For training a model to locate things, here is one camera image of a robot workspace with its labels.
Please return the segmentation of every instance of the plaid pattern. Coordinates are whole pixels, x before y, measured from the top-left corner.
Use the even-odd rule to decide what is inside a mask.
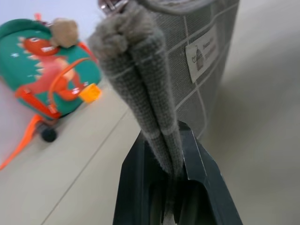
[[[217,0],[186,16],[155,14],[157,24],[167,41],[172,93],[178,119],[187,123],[198,139],[207,126],[224,71],[238,3],[239,0]],[[185,46],[197,40],[213,25],[217,26],[219,56],[197,81],[192,83]]]
[[[177,178],[183,157],[165,37],[145,19],[148,15],[135,2],[129,3],[122,14],[96,27],[89,45],[111,85],[133,111],[161,167]]]

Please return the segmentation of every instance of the black wheel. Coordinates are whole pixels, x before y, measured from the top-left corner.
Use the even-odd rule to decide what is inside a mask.
[[[41,137],[45,142],[54,142],[57,138],[57,133],[53,128],[45,127],[45,129],[41,132]]]

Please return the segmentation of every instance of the orange strap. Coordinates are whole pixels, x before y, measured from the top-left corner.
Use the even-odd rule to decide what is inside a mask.
[[[41,102],[38,98],[36,98],[34,94],[30,92],[30,90],[29,91],[22,90],[20,93],[20,98],[22,98],[24,102],[33,106],[35,109],[40,111],[42,114],[48,116],[49,118],[58,119],[60,117],[59,112],[51,111],[46,105],[44,105],[43,102]]]
[[[2,170],[5,166],[7,166],[25,147],[26,145],[32,140],[33,134],[36,129],[37,123],[43,121],[43,118],[40,115],[34,115],[31,119],[29,125],[27,126],[24,136],[15,149],[15,151],[0,165],[0,170]]]
[[[49,89],[49,92],[48,92],[48,100],[49,100],[49,110],[52,112],[52,113],[56,113],[57,112],[57,109],[56,109],[56,104],[55,104],[55,101],[54,101],[54,98],[53,98],[53,90],[54,90],[54,87],[55,85],[57,84],[57,82],[59,81],[59,79],[65,74],[67,73],[68,71],[70,71],[71,69],[73,69],[75,66],[77,66],[79,63],[85,61],[85,60],[90,60],[90,58],[81,58],[81,59],[78,59],[76,60],[75,62],[72,62],[70,65],[68,65],[66,68],[64,68],[57,76],[56,78],[54,79],[54,81],[52,82],[51,86],[50,86],[50,89]]]
[[[82,41],[78,43],[78,46],[81,47],[84,51],[86,51],[90,55],[90,57],[93,61],[97,62],[97,58],[94,56],[94,54],[91,52],[91,50]]]

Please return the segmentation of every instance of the white wall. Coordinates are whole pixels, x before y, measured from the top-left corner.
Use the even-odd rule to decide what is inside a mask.
[[[92,33],[103,18],[97,0],[1,0],[0,24],[18,18],[33,19],[37,12],[46,21],[52,21],[56,17],[76,20],[82,40]]]
[[[103,19],[97,0],[0,0],[0,24],[18,18],[33,19],[37,12],[46,21],[56,17],[76,20],[83,41]],[[33,114],[0,82],[0,164],[19,143]]]

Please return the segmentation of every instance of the bag handle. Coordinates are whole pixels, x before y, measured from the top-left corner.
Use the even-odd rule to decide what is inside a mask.
[[[53,93],[54,93],[54,88],[57,84],[57,82],[59,81],[59,79],[67,72],[69,72],[71,69],[73,69],[75,66],[77,66],[79,63],[83,62],[83,61],[86,61],[86,60],[90,60],[90,58],[81,58],[81,59],[78,59],[74,62],[72,62],[70,65],[68,65],[66,68],[64,68],[57,76],[56,78],[54,79],[54,81],[51,83],[51,86],[50,86],[50,89],[49,89],[49,92],[48,92],[48,100],[49,100],[49,110],[52,112],[52,113],[56,113],[57,112],[57,107],[56,107],[56,104],[55,104],[55,101],[54,101],[54,97],[53,97]]]

